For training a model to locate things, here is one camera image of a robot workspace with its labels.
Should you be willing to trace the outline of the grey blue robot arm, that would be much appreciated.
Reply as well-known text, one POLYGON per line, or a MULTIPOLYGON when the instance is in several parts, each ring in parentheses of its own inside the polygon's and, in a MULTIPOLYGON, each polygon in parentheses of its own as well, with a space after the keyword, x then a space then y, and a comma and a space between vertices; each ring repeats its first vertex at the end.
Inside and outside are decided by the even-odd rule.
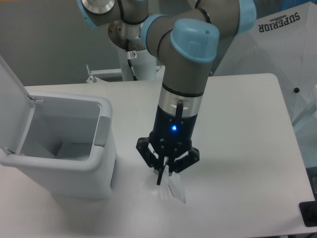
POLYGON ((153 130, 136 148, 159 178, 200 159, 192 145, 218 42, 250 30, 257 18, 252 0, 199 0, 193 10, 168 17, 150 15, 146 0, 80 0, 91 27, 114 21, 137 26, 145 49, 165 67, 153 130))

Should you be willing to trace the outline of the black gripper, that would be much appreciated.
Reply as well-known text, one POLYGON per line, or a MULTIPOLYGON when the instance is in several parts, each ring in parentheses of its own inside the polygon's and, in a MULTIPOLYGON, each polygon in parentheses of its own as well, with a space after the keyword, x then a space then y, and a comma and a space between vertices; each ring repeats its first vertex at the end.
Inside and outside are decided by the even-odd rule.
POLYGON ((179 157, 188 151, 188 154, 178 160, 172 159, 168 162, 169 173, 180 173, 200 160, 200 152, 192 147, 192 134, 197 115, 184 117, 183 104, 176 106, 176 114, 172 115, 158 107, 154 127, 150 137, 138 139, 136 149, 150 168, 158 171, 157 185, 161 184, 163 171, 165 169, 164 158, 179 157), (149 149, 152 145, 158 158, 149 149))

